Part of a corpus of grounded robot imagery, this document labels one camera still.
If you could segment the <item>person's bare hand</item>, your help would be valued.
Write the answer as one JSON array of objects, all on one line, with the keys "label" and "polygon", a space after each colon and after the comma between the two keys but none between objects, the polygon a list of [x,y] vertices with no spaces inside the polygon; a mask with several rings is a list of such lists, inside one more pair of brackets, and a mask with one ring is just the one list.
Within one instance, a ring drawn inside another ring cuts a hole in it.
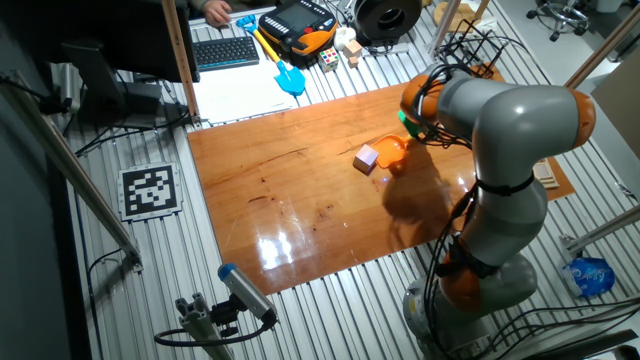
[{"label": "person's bare hand", "polygon": [[224,0],[208,0],[202,7],[202,12],[208,24],[219,28],[231,21],[231,6]]}]

